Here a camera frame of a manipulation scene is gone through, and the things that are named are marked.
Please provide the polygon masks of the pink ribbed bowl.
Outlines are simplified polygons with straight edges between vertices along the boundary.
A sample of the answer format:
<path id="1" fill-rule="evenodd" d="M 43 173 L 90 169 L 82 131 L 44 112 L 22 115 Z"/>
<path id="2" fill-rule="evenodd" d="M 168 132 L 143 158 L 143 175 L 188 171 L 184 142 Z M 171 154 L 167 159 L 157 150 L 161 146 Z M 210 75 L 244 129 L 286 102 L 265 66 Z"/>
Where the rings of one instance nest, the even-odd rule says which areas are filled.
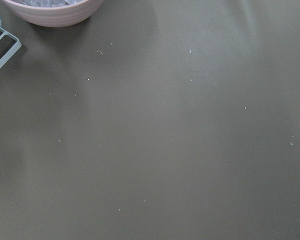
<path id="1" fill-rule="evenodd" d="M 82 0 L 76 4 L 59 7 L 27 6 L 12 0 L 2 3 L 22 20 L 42 27 L 61 28 L 88 19 L 103 3 L 101 0 Z"/>

